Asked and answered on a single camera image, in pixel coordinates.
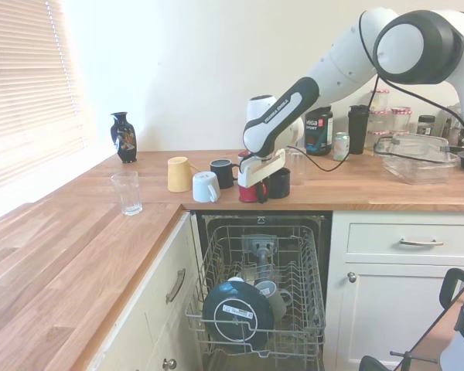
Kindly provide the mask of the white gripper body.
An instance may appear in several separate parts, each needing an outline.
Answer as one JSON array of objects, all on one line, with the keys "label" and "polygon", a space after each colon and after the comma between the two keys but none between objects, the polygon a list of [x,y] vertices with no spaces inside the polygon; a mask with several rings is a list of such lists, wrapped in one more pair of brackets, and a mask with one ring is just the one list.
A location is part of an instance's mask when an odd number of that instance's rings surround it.
[{"label": "white gripper body", "polygon": [[238,185],[250,188],[263,181],[285,165],[285,149],[279,149],[269,159],[255,155],[244,157],[239,163]]}]

